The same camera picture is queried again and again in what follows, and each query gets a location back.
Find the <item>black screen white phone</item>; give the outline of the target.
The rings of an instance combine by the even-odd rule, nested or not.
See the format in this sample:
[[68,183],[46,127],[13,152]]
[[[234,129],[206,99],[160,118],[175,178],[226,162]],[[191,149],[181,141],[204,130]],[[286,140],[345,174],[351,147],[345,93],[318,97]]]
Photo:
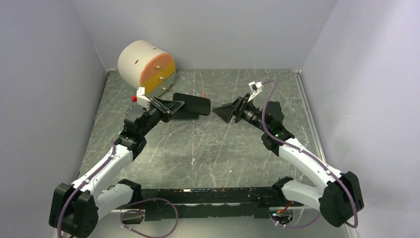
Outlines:
[[188,112],[177,112],[173,117],[172,120],[197,120],[199,119],[200,115],[195,113],[188,113]]

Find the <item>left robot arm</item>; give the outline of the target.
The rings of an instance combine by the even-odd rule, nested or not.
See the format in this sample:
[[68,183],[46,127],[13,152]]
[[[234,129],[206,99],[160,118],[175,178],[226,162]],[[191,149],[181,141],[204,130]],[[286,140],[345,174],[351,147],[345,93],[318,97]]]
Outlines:
[[80,178],[54,190],[49,225],[56,228],[57,237],[86,238],[112,210],[122,205],[136,208],[145,202],[138,183],[123,179],[110,190],[106,186],[141,154],[146,135],[159,122],[171,121],[184,106],[184,101],[151,97],[145,105],[128,108],[123,130],[107,154]]

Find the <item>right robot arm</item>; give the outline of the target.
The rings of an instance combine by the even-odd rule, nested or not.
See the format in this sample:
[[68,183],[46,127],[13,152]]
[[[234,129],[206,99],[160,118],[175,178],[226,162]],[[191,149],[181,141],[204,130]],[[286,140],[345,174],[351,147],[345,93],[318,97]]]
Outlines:
[[279,102],[268,101],[262,109],[257,108],[250,95],[238,97],[234,102],[212,109],[224,122],[244,120],[263,131],[265,148],[298,168],[313,183],[313,186],[284,177],[273,185],[272,199],[283,206],[296,201],[320,212],[332,226],[348,224],[364,207],[358,177],[328,165],[308,151],[283,125],[284,114]]

